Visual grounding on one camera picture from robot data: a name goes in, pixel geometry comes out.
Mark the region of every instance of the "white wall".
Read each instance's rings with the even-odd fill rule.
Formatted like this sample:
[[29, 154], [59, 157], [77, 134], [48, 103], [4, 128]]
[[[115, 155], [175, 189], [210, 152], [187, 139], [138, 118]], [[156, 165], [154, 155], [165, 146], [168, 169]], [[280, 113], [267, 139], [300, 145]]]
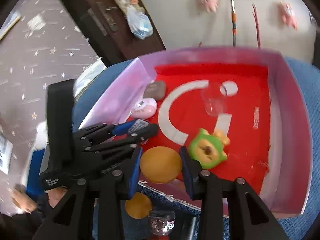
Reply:
[[[206, 13], [197, 0], [142, 0], [167, 49], [198, 46], [232, 46], [230, 0], [219, 0], [216, 13]], [[277, 3], [292, 5], [298, 31], [283, 25]], [[278, 50], [285, 56], [311, 62], [315, 27], [302, 0], [235, 0], [237, 46], [257, 47], [252, 4], [260, 24], [261, 47]]]

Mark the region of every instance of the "orange disc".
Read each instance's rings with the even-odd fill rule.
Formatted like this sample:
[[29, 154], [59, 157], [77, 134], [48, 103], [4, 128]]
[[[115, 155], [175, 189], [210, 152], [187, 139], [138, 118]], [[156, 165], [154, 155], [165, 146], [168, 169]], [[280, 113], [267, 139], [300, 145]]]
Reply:
[[182, 160], [175, 150], [157, 146], [148, 149], [142, 155], [140, 169], [143, 175], [151, 182], [167, 183], [180, 174]]
[[136, 192], [131, 200], [126, 200], [124, 206], [128, 215], [135, 219], [145, 218], [152, 209], [151, 200], [140, 192]]

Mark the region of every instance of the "green plush toy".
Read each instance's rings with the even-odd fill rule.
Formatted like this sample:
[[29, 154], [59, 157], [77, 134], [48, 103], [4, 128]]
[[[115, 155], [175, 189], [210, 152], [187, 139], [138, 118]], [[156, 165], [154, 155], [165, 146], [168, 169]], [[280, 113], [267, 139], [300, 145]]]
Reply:
[[190, 143], [189, 154], [192, 159], [200, 162], [203, 169], [211, 169], [227, 160], [223, 147], [229, 144], [230, 139], [221, 130], [210, 135], [200, 128], [198, 135]]

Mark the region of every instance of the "person's hand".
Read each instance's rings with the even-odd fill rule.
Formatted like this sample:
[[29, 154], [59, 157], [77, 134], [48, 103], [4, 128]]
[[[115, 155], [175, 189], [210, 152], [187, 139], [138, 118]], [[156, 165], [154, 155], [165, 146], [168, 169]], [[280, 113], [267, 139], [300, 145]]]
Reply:
[[47, 191], [48, 196], [49, 196], [49, 204], [53, 208], [58, 204], [58, 202], [62, 199], [62, 197], [65, 195], [65, 193], [68, 190], [63, 187], [57, 187], [54, 189], [50, 189]]
[[16, 189], [10, 192], [13, 203], [27, 213], [31, 213], [36, 209], [37, 204], [27, 194]]

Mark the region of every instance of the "white arc shape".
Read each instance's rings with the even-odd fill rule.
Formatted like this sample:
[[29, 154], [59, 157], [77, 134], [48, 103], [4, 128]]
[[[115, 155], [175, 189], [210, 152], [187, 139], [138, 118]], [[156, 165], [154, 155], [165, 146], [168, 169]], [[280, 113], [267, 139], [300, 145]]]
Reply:
[[231, 114], [219, 114], [214, 131], [221, 130], [225, 135], [228, 135], [231, 124], [231, 116]]
[[184, 145], [188, 138], [187, 133], [183, 133], [177, 128], [175, 128], [169, 119], [169, 110], [174, 102], [179, 96], [184, 94], [185, 92], [195, 90], [195, 89], [202, 89], [207, 87], [209, 84], [208, 80], [197, 80], [185, 83], [176, 89], [172, 90], [171, 93], [164, 99], [162, 105], [159, 108], [158, 113], [158, 124], [162, 131], [162, 133], [174, 143], [179, 145]]

